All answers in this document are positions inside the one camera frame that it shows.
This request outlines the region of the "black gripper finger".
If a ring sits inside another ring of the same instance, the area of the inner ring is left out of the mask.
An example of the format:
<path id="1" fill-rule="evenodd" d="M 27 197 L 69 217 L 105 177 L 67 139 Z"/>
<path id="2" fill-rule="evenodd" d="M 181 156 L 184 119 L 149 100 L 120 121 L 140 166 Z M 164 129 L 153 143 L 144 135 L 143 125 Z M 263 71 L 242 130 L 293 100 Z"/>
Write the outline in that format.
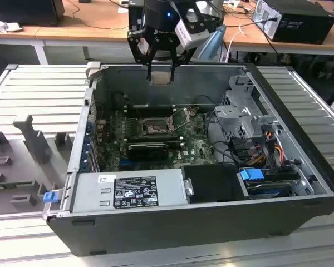
<path id="1" fill-rule="evenodd" d="M 146 79 L 148 81 L 151 80 L 152 61 L 159 48 L 159 39 L 157 37 L 152 37 L 151 34 L 152 31 L 141 29 L 138 31 L 128 31 L 127 35 L 127 41 L 129 43 L 135 62 L 147 66 Z M 139 48 L 139 43 L 142 38 L 147 42 L 150 41 L 148 43 L 149 50 L 145 54 L 143 54 Z"/>
<path id="2" fill-rule="evenodd" d="M 174 81 L 175 69 L 178 66 L 188 64 L 193 54 L 197 50 L 196 47 L 187 49 L 187 50 L 184 50 L 183 53 L 178 56 L 177 51 L 176 51 L 177 46 L 178 44 L 174 41 L 168 42 L 168 48 L 169 48 L 170 57 L 172 60 L 171 72 L 170 72 L 170 82 Z"/>

